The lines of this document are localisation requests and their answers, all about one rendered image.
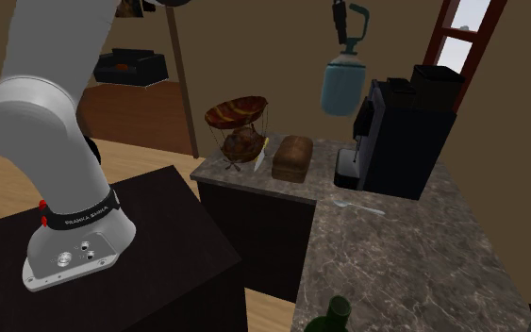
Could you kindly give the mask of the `yellow-handled knife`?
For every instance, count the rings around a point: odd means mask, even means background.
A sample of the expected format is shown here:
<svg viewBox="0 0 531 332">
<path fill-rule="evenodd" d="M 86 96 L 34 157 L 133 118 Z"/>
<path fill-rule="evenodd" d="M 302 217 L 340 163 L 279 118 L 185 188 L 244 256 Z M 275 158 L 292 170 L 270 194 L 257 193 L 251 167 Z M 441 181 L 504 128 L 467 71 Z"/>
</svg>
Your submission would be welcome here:
<svg viewBox="0 0 531 332">
<path fill-rule="evenodd" d="M 255 167 L 254 167 L 254 172 L 256 172 L 258 170 L 258 168 L 260 167 L 263 159 L 265 158 L 265 149 L 267 147 L 269 143 L 269 138 L 265 138 L 265 141 L 263 143 L 263 146 L 262 146 L 262 149 L 259 153 L 259 155 L 257 156 L 257 158 L 255 159 Z"/>
</svg>

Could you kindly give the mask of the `green glass bottle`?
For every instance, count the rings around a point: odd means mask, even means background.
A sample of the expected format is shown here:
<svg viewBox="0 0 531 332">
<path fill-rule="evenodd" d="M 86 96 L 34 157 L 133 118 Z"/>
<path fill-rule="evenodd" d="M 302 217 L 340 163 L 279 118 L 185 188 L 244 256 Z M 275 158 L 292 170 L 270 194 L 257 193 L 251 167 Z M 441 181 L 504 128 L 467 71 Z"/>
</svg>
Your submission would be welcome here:
<svg viewBox="0 0 531 332">
<path fill-rule="evenodd" d="M 333 296 L 323 316 L 310 321 L 304 332 L 348 332 L 347 323 L 352 308 L 349 301 L 340 295 Z"/>
</svg>

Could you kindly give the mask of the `black coffee machine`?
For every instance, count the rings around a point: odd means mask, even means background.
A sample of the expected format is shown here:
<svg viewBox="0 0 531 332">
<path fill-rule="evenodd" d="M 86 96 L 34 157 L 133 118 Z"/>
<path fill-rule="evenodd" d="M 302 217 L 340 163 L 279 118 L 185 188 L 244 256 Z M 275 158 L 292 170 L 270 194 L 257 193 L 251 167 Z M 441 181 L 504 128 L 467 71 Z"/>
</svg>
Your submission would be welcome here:
<svg viewBox="0 0 531 332">
<path fill-rule="evenodd" d="M 465 77 L 416 65 L 410 79 L 374 79 L 353 124 L 355 149 L 341 148 L 334 185 L 418 200 L 455 123 Z"/>
</svg>

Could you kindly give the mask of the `teal spray bottle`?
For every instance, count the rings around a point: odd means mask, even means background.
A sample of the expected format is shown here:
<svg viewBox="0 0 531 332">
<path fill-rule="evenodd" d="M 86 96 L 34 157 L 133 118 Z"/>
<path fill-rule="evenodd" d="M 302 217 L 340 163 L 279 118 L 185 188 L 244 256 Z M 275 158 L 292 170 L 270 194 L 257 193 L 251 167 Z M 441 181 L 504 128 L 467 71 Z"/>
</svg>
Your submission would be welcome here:
<svg viewBox="0 0 531 332">
<path fill-rule="evenodd" d="M 347 9 L 364 17 L 360 37 L 348 37 L 344 49 L 327 63 L 321 93 L 321 108 L 331 116 L 349 116 L 357 110 L 366 77 L 366 66 L 358 59 L 356 46 L 367 34 L 370 12 L 358 5 L 346 5 Z"/>
</svg>

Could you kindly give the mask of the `black robot stand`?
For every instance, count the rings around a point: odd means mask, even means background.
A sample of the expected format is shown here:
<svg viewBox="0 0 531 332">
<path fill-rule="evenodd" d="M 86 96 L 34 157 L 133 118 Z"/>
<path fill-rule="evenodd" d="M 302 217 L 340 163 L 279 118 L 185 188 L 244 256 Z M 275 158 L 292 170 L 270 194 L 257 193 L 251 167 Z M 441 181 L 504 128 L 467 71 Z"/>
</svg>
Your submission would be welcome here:
<svg viewBox="0 0 531 332">
<path fill-rule="evenodd" d="M 21 279 L 36 208 L 0 219 L 0 332 L 248 332 L 241 260 L 174 167 L 117 182 L 137 233 L 101 272 Z"/>
</svg>

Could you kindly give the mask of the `brown bread loaf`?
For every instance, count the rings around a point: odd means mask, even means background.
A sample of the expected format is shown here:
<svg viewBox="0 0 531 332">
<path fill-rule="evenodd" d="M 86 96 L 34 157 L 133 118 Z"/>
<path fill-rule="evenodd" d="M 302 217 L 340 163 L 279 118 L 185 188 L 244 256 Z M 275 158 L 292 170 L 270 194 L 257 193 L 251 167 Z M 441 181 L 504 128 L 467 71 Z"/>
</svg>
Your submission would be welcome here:
<svg viewBox="0 0 531 332">
<path fill-rule="evenodd" d="M 312 139 L 288 135 L 274 154 L 272 178 L 292 183 L 304 183 L 312 153 Z"/>
</svg>

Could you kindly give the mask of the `silver spoon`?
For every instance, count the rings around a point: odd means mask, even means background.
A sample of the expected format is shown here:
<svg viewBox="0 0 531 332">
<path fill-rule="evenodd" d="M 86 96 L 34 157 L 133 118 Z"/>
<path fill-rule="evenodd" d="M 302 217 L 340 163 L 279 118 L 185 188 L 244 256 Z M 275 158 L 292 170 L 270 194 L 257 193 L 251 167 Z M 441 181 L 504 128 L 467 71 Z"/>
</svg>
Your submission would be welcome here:
<svg viewBox="0 0 531 332">
<path fill-rule="evenodd" d="M 347 202 L 347 201 L 343 201 L 343 200 L 333 199 L 332 201 L 333 201 L 333 203 L 336 206 L 341 207 L 341 208 L 355 207 L 355 208 L 364 209 L 366 211 L 369 211 L 371 213 L 378 214 L 378 215 L 385 215 L 386 214 L 386 212 L 384 212 L 382 210 L 379 210 L 379 209 L 375 209 L 375 208 L 371 208 L 371 207 L 364 207 L 364 206 L 353 204 L 353 203 L 350 203 L 350 202 Z"/>
</svg>

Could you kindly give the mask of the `red-framed window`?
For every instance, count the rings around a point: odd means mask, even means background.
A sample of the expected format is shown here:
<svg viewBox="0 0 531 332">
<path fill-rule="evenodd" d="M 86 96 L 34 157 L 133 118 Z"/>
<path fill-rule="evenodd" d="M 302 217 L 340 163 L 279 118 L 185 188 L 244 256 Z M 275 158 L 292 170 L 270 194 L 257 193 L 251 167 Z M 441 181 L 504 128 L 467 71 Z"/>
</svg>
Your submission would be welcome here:
<svg viewBox="0 0 531 332">
<path fill-rule="evenodd" d="M 487 49 L 490 38 L 502 16 L 508 0 L 490 0 L 481 24 L 476 31 L 461 30 L 460 28 L 452 27 L 452 23 L 458 12 L 460 1 L 461 0 L 442 0 L 439 16 L 435 22 L 430 42 L 423 59 L 423 65 L 436 65 L 447 38 L 465 41 L 471 44 L 468 56 L 466 57 L 460 72 L 460 74 L 465 77 L 465 82 L 462 85 L 454 104 L 454 112 L 458 111 L 459 106 L 462 103 L 463 97 L 472 82 L 480 60 Z"/>
</svg>

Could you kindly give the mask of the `dark kitchen cabinet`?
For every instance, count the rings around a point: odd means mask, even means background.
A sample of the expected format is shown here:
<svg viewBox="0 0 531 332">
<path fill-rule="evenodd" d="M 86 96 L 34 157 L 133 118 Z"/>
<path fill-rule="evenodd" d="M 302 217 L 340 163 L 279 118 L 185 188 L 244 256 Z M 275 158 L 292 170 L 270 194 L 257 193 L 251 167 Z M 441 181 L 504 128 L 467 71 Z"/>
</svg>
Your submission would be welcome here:
<svg viewBox="0 0 531 332">
<path fill-rule="evenodd" d="M 316 202 L 198 184 L 201 203 L 242 259 L 243 285 L 294 303 Z"/>
</svg>

